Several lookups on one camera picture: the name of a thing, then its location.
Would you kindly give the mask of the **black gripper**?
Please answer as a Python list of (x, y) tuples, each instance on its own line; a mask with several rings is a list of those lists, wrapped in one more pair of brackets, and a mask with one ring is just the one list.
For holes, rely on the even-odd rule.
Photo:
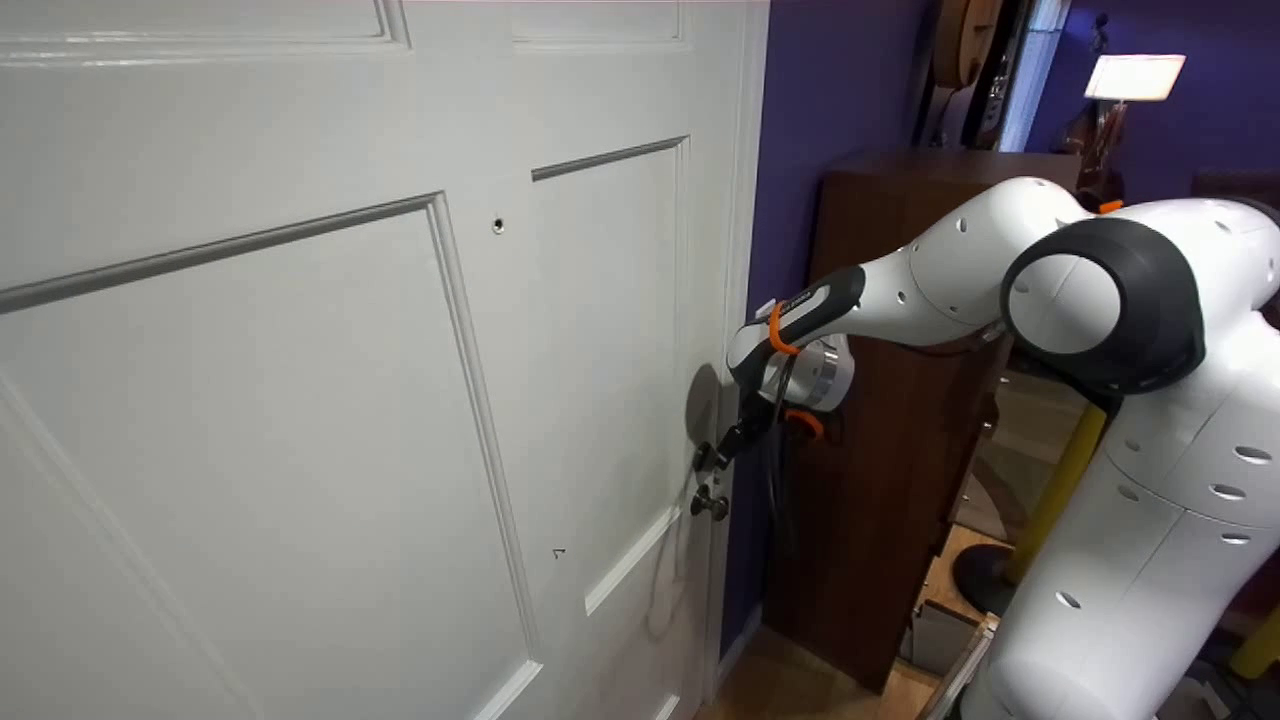
[(692, 471), (721, 471), (727, 469), (745, 450), (751, 450), (773, 423), (773, 405), (754, 392), (741, 392), (730, 380), (723, 380), (710, 363), (700, 363), (689, 383), (689, 440)]

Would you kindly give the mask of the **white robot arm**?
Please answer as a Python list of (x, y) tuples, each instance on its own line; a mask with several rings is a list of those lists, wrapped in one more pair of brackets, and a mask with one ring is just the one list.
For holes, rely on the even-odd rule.
[(727, 344), (723, 469), (781, 413), (833, 413), (850, 340), (1013, 336), (1107, 408), (1063, 515), (948, 720), (1154, 720), (1234, 592), (1280, 548), (1280, 221), (1255, 202), (1082, 207), (1001, 182), (917, 239), (766, 301)]

